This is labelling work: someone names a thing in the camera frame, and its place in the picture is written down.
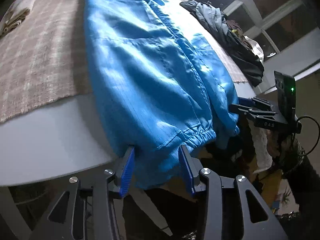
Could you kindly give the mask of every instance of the silver bolt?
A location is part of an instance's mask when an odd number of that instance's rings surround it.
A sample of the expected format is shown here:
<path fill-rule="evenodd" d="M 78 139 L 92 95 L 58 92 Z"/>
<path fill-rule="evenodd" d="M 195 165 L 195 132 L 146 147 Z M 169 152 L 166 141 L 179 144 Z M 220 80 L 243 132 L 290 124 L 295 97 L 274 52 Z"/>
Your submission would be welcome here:
<path fill-rule="evenodd" d="M 104 170 L 104 174 L 106 175 L 111 175 L 113 173 L 113 170 L 112 169 L 106 169 Z"/>
<path fill-rule="evenodd" d="M 203 168 L 203 169 L 201 169 L 201 173 L 202 173 L 202 174 L 209 174 L 210 172 L 211 172 L 211 170 L 208 169 L 208 168 Z"/>
<path fill-rule="evenodd" d="M 238 176 L 237 176 L 237 180 L 238 180 L 239 182 L 244 182 L 244 181 L 247 180 L 247 178 L 246 178 L 245 176 L 243 176 L 243 175 L 238 175 Z"/>
<path fill-rule="evenodd" d="M 76 176 L 73 176 L 69 179 L 70 183 L 76 183 L 78 181 L 78 178 Z"/>

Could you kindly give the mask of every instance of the black jacket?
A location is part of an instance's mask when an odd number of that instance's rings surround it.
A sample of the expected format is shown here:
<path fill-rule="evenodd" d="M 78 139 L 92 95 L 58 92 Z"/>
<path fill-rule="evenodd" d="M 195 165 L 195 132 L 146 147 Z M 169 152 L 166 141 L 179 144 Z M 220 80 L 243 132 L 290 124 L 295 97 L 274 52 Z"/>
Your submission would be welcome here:
<path fill-rule="evenodd" d="M 225 15 L 219 8 L 192 0 L 181 2 L 180 5 L 188 10 L 216 39 L 253 86 L 256 87 L 262 82 L 264 67 L 258 56 L 247 49 L 236 34 L 231 32 Z"/>

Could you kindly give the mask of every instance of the blue garment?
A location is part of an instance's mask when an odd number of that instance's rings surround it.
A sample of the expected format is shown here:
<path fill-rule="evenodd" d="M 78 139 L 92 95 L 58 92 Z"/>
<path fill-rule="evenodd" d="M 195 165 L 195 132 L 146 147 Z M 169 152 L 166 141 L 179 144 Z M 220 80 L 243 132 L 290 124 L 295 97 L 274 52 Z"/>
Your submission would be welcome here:
<path fill-rule="evenodd" d="M 97 110 L 114 152 L 136 147 L 137 184 L 179 174 L 178 147 L 226 145 L 239 133 L 231 77 L 204 36 L 167 0 L 85 0 Z"/>

